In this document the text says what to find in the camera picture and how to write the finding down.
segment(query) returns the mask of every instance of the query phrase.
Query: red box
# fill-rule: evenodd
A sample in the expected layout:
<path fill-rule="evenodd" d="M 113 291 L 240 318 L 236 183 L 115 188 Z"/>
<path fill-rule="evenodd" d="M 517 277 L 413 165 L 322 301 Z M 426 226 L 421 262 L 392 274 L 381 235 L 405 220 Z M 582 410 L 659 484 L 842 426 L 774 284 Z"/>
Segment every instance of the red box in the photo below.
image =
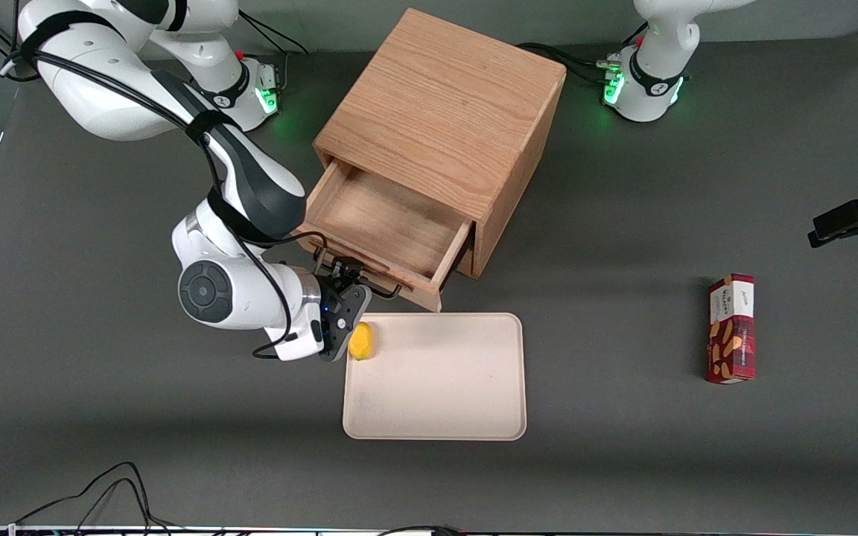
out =
<path fill-rule="evenodd" d="M 711 286 L 708 381 L 739 383 L 756 377 L 753 277 L 731 274 Z"/>

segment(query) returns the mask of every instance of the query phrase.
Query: table surface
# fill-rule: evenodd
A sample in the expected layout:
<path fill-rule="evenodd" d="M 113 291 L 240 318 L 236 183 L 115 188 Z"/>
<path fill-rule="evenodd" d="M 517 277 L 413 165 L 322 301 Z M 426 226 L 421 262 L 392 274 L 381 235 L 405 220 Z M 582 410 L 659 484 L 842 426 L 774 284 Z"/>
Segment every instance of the table surface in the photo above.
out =
<path fill-rule="evenodd" d="M 252 134 L 308 189 L 367 59 L 292 58 Z M 259 332 L 181 311 L 169 237 L 207 192 L 198 149 L 99 139 L 24 86 L 0 145 L 0 523 L 133 460 L 153 510 L 197 525 L 858 533 L 858 238 L 806 238 L 858 198 L 858 35 L 708 44 L 690 70 L 644 125 L 570 77 L 488 269 L 449 281 L 446 310 L 524 325 L 514 442 L 346 437 L 343 363 L 254 360 Z M 705 289 L 729 272 L 756 277 L 758 379 L 713 386 Z M 122 493 L 96 522 L 138 519 Z"/>

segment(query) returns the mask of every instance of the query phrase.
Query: yellow lemon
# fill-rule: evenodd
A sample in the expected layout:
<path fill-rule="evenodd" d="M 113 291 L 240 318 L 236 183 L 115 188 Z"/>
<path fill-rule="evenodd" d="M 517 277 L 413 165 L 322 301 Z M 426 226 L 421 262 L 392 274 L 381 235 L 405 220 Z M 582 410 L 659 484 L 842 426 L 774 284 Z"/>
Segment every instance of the yellow lemon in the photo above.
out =
<path fill-rule="evenodd" d="M 365 360 L 372 353 L 372 327 L 366 322 L 360 322 L 350 336 L 350 356 L 355 360 Z"/>

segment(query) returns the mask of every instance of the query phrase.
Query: wood grain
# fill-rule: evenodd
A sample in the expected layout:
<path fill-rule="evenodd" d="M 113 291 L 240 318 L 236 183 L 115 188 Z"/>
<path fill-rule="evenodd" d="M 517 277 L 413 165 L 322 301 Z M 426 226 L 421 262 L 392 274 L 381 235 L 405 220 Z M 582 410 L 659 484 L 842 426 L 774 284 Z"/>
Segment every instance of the wood grain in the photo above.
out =
<path fill-rule="evenodd" d="M 314 140 L 327 167 L 301 230 L 430 310 L 480 277 L 544 152 L 565 67 L 408 10 Z M 313 249 L 312 240 L 304 247 Z"/>
<path fill-rule="evenodd" d="M 565 68 L 408 10 L 314 146 L 482 220 Z"/>
<path fill-rule="evenodd" d="M 467 223 L 449 207 L 364 170 L 321 189 L 327 190 L 320 196 L 330 202 L 315 202 L 307 220 L 426 279 Z"/>
<path fill-rule="evenodd" d="M 529 180 L 535 173 L 535 168 L 541 161 L 544 153 L 545 142 L 548 140 L 548 131 L 551 130 L 552 119 L 555 118 L 555 108 L 558 106 L 562 95 L 562 82 L 553 89 L 551 98 L 544 103 L 544 111 L 539 115 L 538 122 L 532 125 L 528 133 L 528 142 L 525 144 L 524 153 L 512 169 L 508 180 L 505 181 L 503 190 L 498 193 L 496 202 L 492 205 L 492 211 L 483 223 L 477 225 L 476 244 L 474 245 L 474 257 L 472 259 L 473 278 L 479 278 L 483 274 L 489 259 L 495 251 L 498 238 L 505 231 L 508 220 L 512 217 L 521 195 L 528 187 Z"/>

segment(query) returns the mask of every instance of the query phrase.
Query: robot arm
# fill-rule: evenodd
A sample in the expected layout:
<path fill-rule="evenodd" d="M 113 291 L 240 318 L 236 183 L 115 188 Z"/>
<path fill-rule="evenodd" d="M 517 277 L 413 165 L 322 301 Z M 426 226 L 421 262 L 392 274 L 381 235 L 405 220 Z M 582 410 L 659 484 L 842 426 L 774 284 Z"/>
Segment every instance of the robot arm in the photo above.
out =
<path fill-rule="evenodd" d="M 265 329 L 282 360 L 343 356 L 370 290 L 354 275 L 320 277 L 262 261 L 265 248 L 302 223 L 302 185 L 231 119 L 215 112 L 204 95 L 169 72 L 147 68 L 134 51 L 156 23 L 119 2 L 33 0 L 22 10 L 19 32 L 24 43 L 35 44 L 37 55 L 27 51 L 26 57 L 34 59 L 48 88 L 89 132 L 133 140 L 181 127 L 210 153 L 209 159 L 224 166 L 224 177 L 215 177 L 207 200 L 171 233 L 181 263 L 178 296 L 185 312 L 218 328 Z M 92 10 L 95 4 L 115 9 Z M 63 18 L 64 23 L 55 24 Z M 42 28 L 51 30 L 43 37 L 38 33 Z M 68 60 L 74 63 L 62 63 Z M 132 89 L 163 108 L 166 116 L 72 65 Z"/>
<path fill-rule="evenodd" d="M 755 0 L 634 0 L 648 31 L 643 43 L 629 44 L 605 62 L 612 68 L 605 103 L 624 118 L 654 121 L 677 101 L 681 73 L 701 43 L 694 18 L 704 13 L 735 10 Z"/>
<path fill-rule="evenodd" d="M 133 0 L 142 3 L 147 0 Z M 177 58 L 193 78 L 194 88 L 245 132 L 276 112 L 277 76 L 272 65 L 238 57 L 219 33 L 238 20 L 236 0 L 187 0 L 183 13 L 174 2 L 150 34 L 150 41 Z"/>

